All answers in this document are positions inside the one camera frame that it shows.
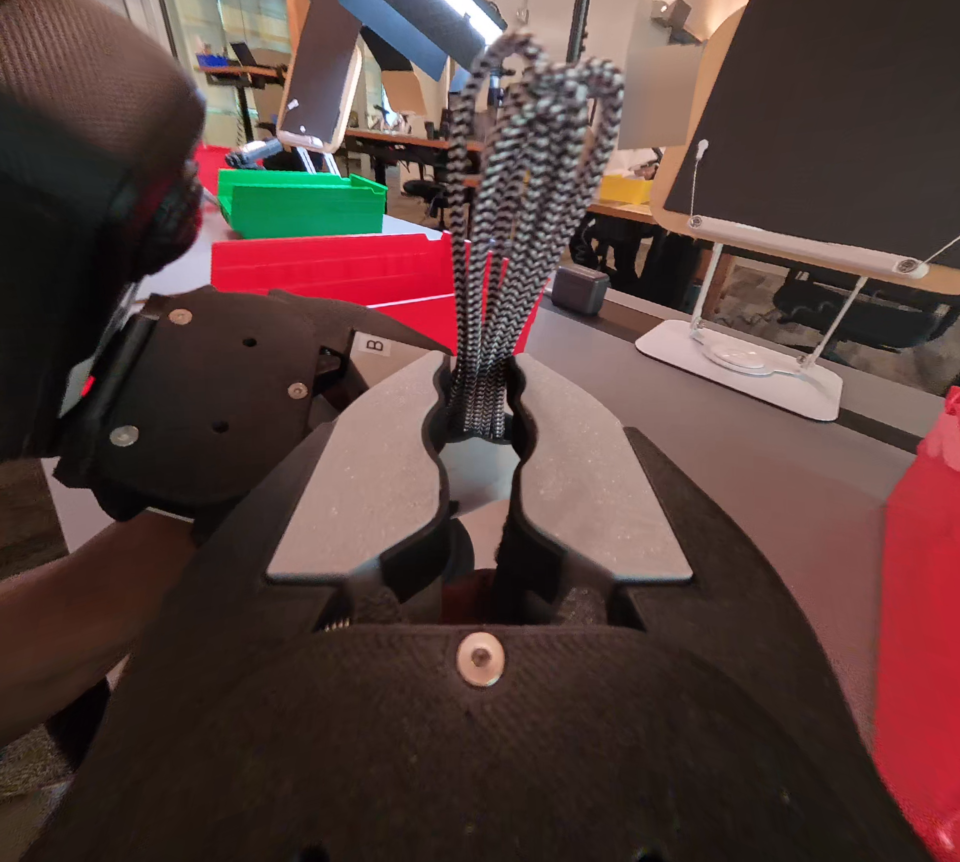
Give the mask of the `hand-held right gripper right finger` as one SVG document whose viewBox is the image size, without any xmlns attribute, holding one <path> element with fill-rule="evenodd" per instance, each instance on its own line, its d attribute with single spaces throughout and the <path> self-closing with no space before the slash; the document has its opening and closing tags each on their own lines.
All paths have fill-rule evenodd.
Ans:
<svg viewBox="0 0 960 862">
<path fill-rule="evenodd" d="M 517 465 L 498 581 L 551 608 L 573 590 L 609 601 L 623 588 L 689 583 L 690 562 L 619 418 L 529 354 L 507 376 Z"/>
</svg>

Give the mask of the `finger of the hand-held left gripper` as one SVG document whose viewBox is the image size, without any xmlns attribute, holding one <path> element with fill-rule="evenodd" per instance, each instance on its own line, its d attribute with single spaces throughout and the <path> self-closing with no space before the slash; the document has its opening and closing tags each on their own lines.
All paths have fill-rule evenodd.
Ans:
<svg viewBox="0 0 960 862">
<path fill-rule="evenodd" d="M 446 349 L 429 348 L 424 343 L 353 331 L 348 352 L 348 395 L 361 397 L 380 382 L 431 353 L 450 356 Z"/>
</svg>

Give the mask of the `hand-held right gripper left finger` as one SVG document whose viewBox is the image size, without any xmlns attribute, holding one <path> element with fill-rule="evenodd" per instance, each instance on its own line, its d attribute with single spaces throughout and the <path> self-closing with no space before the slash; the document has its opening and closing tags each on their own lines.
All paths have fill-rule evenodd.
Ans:
<svg viewBox="0 0 960 862">
<path fill-rule="evenodd" d="M 446 436 L 450 355 L 428 350 L 339 415 L 267 568 L 281 585 L 352 594 L 389 589 L 407 603 L 450 560 Z"/>
</svg>

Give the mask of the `red plastic bin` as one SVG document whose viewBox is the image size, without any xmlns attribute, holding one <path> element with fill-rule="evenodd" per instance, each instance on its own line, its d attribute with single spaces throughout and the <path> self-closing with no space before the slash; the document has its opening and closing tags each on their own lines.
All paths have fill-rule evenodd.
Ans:
<svg viewBox="0 0 960 862">
<path fill-rule="evenodd" d="M 873 756 L 937 860 L 959 859 L 959 389 L 884 508 Z"/>
<path fill-rule="evenodd" d="M 222 292 L 285 291 L 356 304 L 456 355 L 450 234 L 425 232 L 232 240 L 213 245 L 211 285 Z"/>
</svg>

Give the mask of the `person's left forearm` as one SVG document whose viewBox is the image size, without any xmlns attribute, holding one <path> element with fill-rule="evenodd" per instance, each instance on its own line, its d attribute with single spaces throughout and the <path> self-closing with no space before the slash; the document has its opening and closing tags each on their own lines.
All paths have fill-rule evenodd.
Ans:
<svg viewBox="0 0 960 862">
<path fill-rule="evenodd" d="M 2 746 L 126 658 L 196 554 L 192 533 L 191 522 L 146 510 L 2 581 Z"/>
</svg>

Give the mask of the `black office chair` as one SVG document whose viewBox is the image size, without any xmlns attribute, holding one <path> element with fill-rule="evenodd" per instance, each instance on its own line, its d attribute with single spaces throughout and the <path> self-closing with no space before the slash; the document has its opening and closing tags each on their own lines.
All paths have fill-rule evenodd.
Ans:
<svg viewBox="0 0 960 862">
<path fill-rule="evenodd" d="M 791 268 L 774 292 L 781 325 L 825 334 L 854 292 L 857 278 L 826 268 Z M 837 345 L 901 353 L 940 339 L 958 321 L 959 297 L 899 284 L 868 280 L 846 310 L 825 348 Z"/>
<path fill-rule="evenodd" d="M 430 218 L 438 221 L 441 230 L 446 228 L 446 212 L 450 208 L 449 187 L 431 179 L 410 179 L 403 183 L 405 196 L 421 199 Z"/>
</svg>

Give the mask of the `green plastic bin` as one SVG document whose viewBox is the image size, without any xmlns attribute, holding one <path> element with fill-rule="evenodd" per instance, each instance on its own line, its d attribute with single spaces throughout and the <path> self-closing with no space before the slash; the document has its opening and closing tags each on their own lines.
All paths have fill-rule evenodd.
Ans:
<svg viewBox="0 0 960 862">
<path fill-rule="evenodd" d="M 364 176 L 222 169 L 224 219 L 247 240 L 377 234 L 388 188 Z"/>
</svg>

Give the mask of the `white stand with clear legs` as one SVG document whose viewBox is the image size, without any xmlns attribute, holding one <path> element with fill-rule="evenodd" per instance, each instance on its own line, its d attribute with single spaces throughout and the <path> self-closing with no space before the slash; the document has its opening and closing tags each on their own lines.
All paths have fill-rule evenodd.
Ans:
<svg viewBox="0 0 960 862">
<path fill-rule="evenodd" d="M 737 391 L 776 408 L 814 422 L 838 419 L 843 382 L 835 372 L 817 364 L 842 320 L 870 278 L 890 281 L 894 277 L 920 280 L 932 263 L 958 244 L 958 237 L 940 246 L 926 258 L 896 255 L 866 247 L 824 243 L 730 220 L 697 214 L 695 194 L 700 163 L 710 146 L 699 139 L 694 149 L 687 227 L 713 244 L 702 287 L 688 320 L 666 319 L 637 338 L 636 350 L 662 364 Z M 856 280 L 851 294 L 828 324 L 822 341 L 809 354 L 787 355 L 708 328 L 703 317 L 706 293 L 712 287 L 723 250 L 743 239 L 750 250 L 790 260 L 808 257 L 817 264 L 852 265 Z"/>
</svg>

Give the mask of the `dark grey small box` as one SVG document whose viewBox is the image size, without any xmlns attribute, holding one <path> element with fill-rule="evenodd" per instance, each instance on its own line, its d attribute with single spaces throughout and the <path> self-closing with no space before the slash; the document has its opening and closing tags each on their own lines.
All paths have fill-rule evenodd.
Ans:
<svg viewBox="0 0 960 862">
<path fill-rule="evenodd" d="M 601 312 L 610 284 L 605 271 L 576 264 L 561 265 L 551 286 L 551 303 L 577 315 L 594 317 Z"/>
</svg>

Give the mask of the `yellow plastic bin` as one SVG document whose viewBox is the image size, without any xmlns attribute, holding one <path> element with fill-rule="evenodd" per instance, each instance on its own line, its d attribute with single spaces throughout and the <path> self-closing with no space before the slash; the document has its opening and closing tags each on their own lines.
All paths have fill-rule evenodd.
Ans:
<svg viewBox="0 0 960 862">
<path fill-rule="evenodd" d="M 597 200 L 627 206 L 646 206 L 650 203 L 654 181 L 631 175 L 605 174 L 598 189 Z"/>
</svg>

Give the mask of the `black panel with white frame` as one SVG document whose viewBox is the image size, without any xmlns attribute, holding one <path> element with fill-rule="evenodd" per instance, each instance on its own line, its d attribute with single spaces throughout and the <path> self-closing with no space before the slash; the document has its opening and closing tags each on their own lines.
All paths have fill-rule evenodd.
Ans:
<svg viewBox="0 0 960 862">
<path fill-rule="evenodd" d="M 276 137 L 315 173 L 311 155 L 341 176 L 335 161 L 363 68 L 360 21 L 340 0 L 311 0 L 287 70 Z"/>
</svg>

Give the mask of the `black panel with wooden frame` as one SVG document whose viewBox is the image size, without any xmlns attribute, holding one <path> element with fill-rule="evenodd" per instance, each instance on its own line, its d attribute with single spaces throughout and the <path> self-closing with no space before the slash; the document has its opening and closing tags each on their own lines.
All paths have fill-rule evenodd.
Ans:
<svg viewBox="0 0 960 862">
<path fill-rule="evenodd" d="M 687 140 L 654 182 L 677 234 L 813 261 L 796 239 L 958 296 L 958 0 L 749 0 L 707 41 Z"/>
</svg>

